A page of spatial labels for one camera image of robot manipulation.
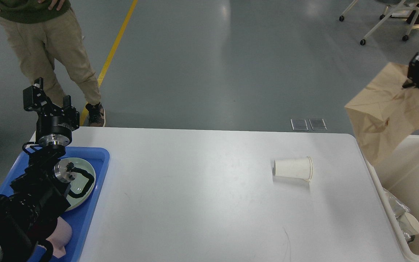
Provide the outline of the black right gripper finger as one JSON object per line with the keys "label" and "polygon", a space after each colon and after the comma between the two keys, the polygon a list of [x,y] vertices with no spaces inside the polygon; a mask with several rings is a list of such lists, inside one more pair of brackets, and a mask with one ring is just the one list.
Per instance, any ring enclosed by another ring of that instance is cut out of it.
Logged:
{"label": "black right gripper finger", "polygon": [[417,52],[408,65],[406,81],[402,84],[403,88],[419,88],[419,52]]}

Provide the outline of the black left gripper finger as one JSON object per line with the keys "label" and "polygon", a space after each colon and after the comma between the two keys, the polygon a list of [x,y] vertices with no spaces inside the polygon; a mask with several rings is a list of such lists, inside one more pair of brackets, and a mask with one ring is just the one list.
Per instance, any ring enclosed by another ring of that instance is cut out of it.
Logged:
{"label": "black left gripper finger", "polygon": [[65,126],[68,127],[70,131],[75,131],[80,127],[80,113],[72,105],[71,96],[69,95],[63,97],[61,116],[63,118],[63,123],[65,123]]}
{"label": "black left gripper finger", "polygon": [[23,109],[36,112],[38,116],[62,116],[62,108],[54,104],[45,94],[44,79],[38,78],[34,83],[22,91]]}

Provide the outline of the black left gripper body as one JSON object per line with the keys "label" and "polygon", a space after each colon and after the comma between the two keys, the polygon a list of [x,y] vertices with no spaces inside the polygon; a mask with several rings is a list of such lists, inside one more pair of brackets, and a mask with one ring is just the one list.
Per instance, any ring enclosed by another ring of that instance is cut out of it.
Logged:
{"label": "black left gripper body", "polygon": [[50,144],[68,146],[72,142],[72,131],[63,123],[62,116],[38,116],[36,124],[36,143],[40,146]]}

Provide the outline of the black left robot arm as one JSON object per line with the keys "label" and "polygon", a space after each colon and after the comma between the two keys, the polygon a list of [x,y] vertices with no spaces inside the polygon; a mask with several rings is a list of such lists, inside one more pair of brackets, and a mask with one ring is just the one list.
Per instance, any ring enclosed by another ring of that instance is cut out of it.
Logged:
{"label": "black left robot arm", "polygon": [[38,78],[23,90],[23,100],[25,111],[38,115],[36,140],[22,146],[28,167],[11,182],[13,195],[0,194],[0,262],[26,262],[38,245],[45,247],[40,261],[48,262],[54,253],[48,237],[70,207],[67,197],[80,198],[88,192],[74,193],[70,183],[77,174],[88,178],[89,186],[94,181],[87,171],[63,159],[72,132],[80,126],[71,97],[64,96],[63,106],[57,106],[45,94],[43,78]]}

